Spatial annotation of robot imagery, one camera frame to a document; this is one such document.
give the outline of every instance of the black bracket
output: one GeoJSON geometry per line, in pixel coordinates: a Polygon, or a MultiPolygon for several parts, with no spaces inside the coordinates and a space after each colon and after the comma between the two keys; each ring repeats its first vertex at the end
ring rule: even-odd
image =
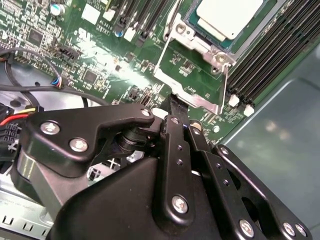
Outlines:
{"type": "Polygon", "coordinates": [[[212,151],[223,159],[239,197],[268,239],[312,239],[303,222],[229,148],[217,145],[212,151]]]}
{"type": "Polygon", "coordinates": [[[164,119],[160,146],[152,215],[163,231],[178,235],[195,219],[190,148],[179,118],[168,115],[164,119]]]}
{"type": "Polygon", "coordinates": [[[192,168],[202,175],[222,239],[266,240],[250,218],[221,157],[211,153],[205,137],[195,127],[188,127],[186,137],[191,144],[192,168]]]}
{"type": "Polygon", "coordinates": [[[27,118],[20,144],[28,156],[49,169],[76,178],[86,174],[98,152],[99,140],[104,140],[108,147],[123,129],[149,127],[154,120],[151,111],[140,104],[39,112],[27,118]],[[46,134],[41,130],[44,123],[57,125],[59,132],[46,134]],[[72,150],[73,139],[85,141],[87,150],[72,150]]]}

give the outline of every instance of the ram slot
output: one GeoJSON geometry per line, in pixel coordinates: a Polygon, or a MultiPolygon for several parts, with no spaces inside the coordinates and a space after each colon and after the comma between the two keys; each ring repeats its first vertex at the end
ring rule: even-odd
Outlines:
{"type": "Polygon", "coordinates": [[[288,23],[288,19],[293,18],[299,12],[299,10],[303,9],[303,7],[309,1],[300,1],[296,0],[292,3],[291,6],[287,9],[287,11],[281,15],[275,25],[269,30],[268,33],[257,43],[257,45],[251,50],[251,52],[247,55],[247,57],[236,67],[233,73],[230,75],[228,80],[228,87],[234,89],[236,88],[236,84],[238,81],[242,80],[242,76],[246,74],[246,72],[251,69],[255,61],[258,60],[257,55],[261,55],[261,51],[265,50],[272,42],[277,38],[283,29],[284,25],[288,23]]]}
{"type": "Polygon", "coordinates": [[[276,70],[270,71],[269,75],[266,76],[268,81],[257,86],[257,88],[250,93],[249,97],[251,99],[256,99],[266,89],[266,87],[289,65],[289,63],[294,60],[302,51],[304,51],[309,46],[310,42],[314,41],[319,36],[319,34],[320,22],[318,21],[312,30],[311,36],[305,36],[304,41],[293,47],[287,58],[283,58],[281,60],[280,65],[276,68],[276,70]]]}
{"type": "Polygon", "coordinates": [[[144,4],[139,16],[136,19],[136,22],[138,23],[137,26],[135,27],[135,29],[140,29],[145,20],[148,17],[148,14],[150,12],[151,7],[153,6],[155,0],[147,0],[146,3],[144,4]]]}
{"type": "Polygon", "coordinates": [[[154,26],[156,25],[156,22],[159,19],[161,13],[163,12],[165,7],[167,6],[168,2],[169,2],[169,0],[161,0],[159,2],[159,4],[157,5],[157,8],[156,8],[153,16],[147,22],[146,27],[144,29],[142,29],[142,32],[141,32],[138,40],[136,41],[135,45],[137,45],[138,47],[142,47],[143,46],[145,41],[148,39],[150,33],[152,32],[154,26]]]}
{"type": "Polygon", "coordinates": [[[303,31],[303,29],[296,28],[296,26],[301,26],[303,23],[307,23],[306,26],[312,21],[314,16],[311,16],[317,8],[313,5],[309,8],[309,11],[305,10],[302,14],[299,15],[299,18],[302,21],[294,21],[291,25],[287,26],[286,30],[283,31],[279,36],[278,40],[274,42],[272,45],[275,46],[275,49],[269,48],[260,58],[259,61],[254,66],[254,69],[251,69],[249,73],[247,73],[245,82],[243,85],[238,85],[238,92],[243,95],[247,96],[248,91],[252,89],[257,83],[256,81],[260,81],[263,72],[265,72],[268,68],[273,66],[273,63],[276,63],[276,59],[283,55],[283,51],[288,49],[291,42],[296,39],[297,34],[303,31]]]}
{"type": "Polygon", "coordinates": [[[126,9],[120,15],[120,18],[117,21],[116,26],[114,27],[114,31],[116,33],[121,33],[129,26],[129,23],[132,21],[132,18],[134,17],[135,12],[137,11],[139,3],[139,0],[131,0],[130,3],[128,2],[126,9]]]}
{"type": "MultiPolygon", "coordinates": [[[[319,7],[314,8],[314,11],[319,11],[319,7]]],[[[304,36],[308,35],[305,32],[309,31],[316,24],[318,24],[320,12],[316,12],[316,14],[313,14],[312,12],[310,14],[311,15],[309,16],[309,18],[306,18],[305,21],[307,24],[302,29],[297,29],[295,31],[295,37],[292,37],[289,42],[285,43],[285,46],[279,49],[280,51],[277,51],[274,57],[272,56],[268,61],[265,62],[265,67],[263,67],[261,69],[262,71],[254,77],[256,80],[258,80],[258,82],[251,83],[250,85],[246,86],[246,88],[240,90],[239,92],[241,95],[244,95],[246,97],[252,95],[253,91],[262,84],[262,81],[264,81],[264,79],[266,79],[266,75],[276,68],[275,65],[277,65],[282,59],[284,59],[284,57],[292,48],[296,48],[304,36]]]]}

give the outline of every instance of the black cable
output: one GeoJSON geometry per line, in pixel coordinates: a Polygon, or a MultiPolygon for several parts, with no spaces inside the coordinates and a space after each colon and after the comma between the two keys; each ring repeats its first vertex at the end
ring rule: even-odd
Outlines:
{"type": "Polygon", "coordinates": [[[83,107],[84,108],[89,107],[88,99],[86,99],[85,97],[82,97],[82,102],[83,102],[83,107]]]}
{"type": "Polygon", "coordinates": [[[15,53],[16,51],[25,52],[25,53],[31,53],[31,54],[37,56],[38,58],[42,59],[52,69],[54,74],[58,78],[61,78],[61,74],[58,72],[56,67],[48,59],[46,59],[45,56],[42,56],[40,53],[38,53],[38,52],[36,52],[34,50],[23,48],[23,47],[13,47],[13,48],[8,48],[8,49],[1,49],[0,50],[0,56],[5,55],[5,54],[10,54],[10,53],[15,53]]]}
{"type": "Polygon", "coordinates": [[[91,101],[96,102],[97,104],[100,104],[102,106],[108,106],[109,104],[105,102],[103,99],[93,96],[91,94],[80,92],[77,90],[74,90],[70,87],[65,87],[63,89],[58,89],[54,86],[8,86],[8,85],[2,85],[0,84],[0,91],[6,91],[6,92],[61,92],[66,94],[72,94],[77,95],[82,98],[89,99],[91,101]]]}
{"type": "MultiPolygon", "coordinates": [[[[12,72],[11,64],[9,64],[7,61],[4,62],[4,71],[13,86],[21,87],[21,84],[17,81],[17,79],[15,78],[12,72]]],[[[21,93],[29,101],[32,107],[40,106],[40,103],[38,102],[36,97],[32,95],[32,93],[28,91],[26,92],[22,91],[21,93]]]]}

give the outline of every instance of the white label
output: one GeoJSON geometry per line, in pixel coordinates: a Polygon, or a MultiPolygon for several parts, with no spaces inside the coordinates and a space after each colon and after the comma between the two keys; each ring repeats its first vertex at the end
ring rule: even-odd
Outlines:
{"type": "Polygon", "coordinates": [[[84,7],[81,17],[87,20],[88,22],[92,23],[93,25],[96,25],[99,19],[99,16],[100,16],[100,11],[87,3],[84,7]]]}

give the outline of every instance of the cable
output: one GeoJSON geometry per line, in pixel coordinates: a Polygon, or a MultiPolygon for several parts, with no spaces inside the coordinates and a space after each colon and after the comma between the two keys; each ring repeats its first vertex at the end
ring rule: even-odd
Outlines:
{"type": "MultiPolygon", "coordinates": [[[[12,72],[11,64],[9,64],[7,61],[4,62],[4,71],[13,86],[21,87],[21,84],[17,81],[17,79],[15,78],[12,72]]],[[[37,107],[40,105],[40,103],[38,102],[36,97],[32,95],[32,93],[30,92],[21,92],[21,93],[29,101],[32,107],[37,107]]]]}
{"type": "Polygon", "coordinates": [[[26,118],[28,116],[29,116],[29,114],[16,114],[16,115],[8,116],[5,120],[0,122],[0,126],[6,125],[7,123],[9,123],[9,122],[11,122],[13,120],[23,119],[23,118],[26,118]]]}
{"type": "Polygon", "coordinates": [[[18,112],[17,114],[27,114],[27,113],[32,113],[34,111],[36,111],[36,108],[28,108],[28,109],[25,109],[25,110],[18,112]]]}
{"type": "Polygon", "coordinates": [[[26,48],[23,48],[23,47],[13,47],[13,48],[0,50],[0,56],[5,55],[5,54],[14,53],[16,51],[25,52],[25,53],[31,53],[31,54],[41,58],[43,61],[45,61],[48,64],[48,66],[52,69],[52,71],[57,76],[57,78],[58,79],[62,79],[62,77],[61,77],[60,73],[58,72],[58,70],[56,69],[56,67],[50,61],[48,61],[44,56],[42,56],[40,53],[37,53],[36,51],[30,50],[30,49],[26,49],[26,48]]]}
{"type": "Polygon", "coordinates": [[[63,88],[57,89],[55,86],[8,86],[8,85],[1,85],[0,84],[0,91],[7,91],[7,92],[61,92],[66,94],[77,95],[82,98],[89,99],[91,101],[96,102],[102,106],[108,106],[109,104],[105,102],[103,99],[93,96],[88,93],[80,92],[77,90],[73,90],[72,88],[63,88]]]}

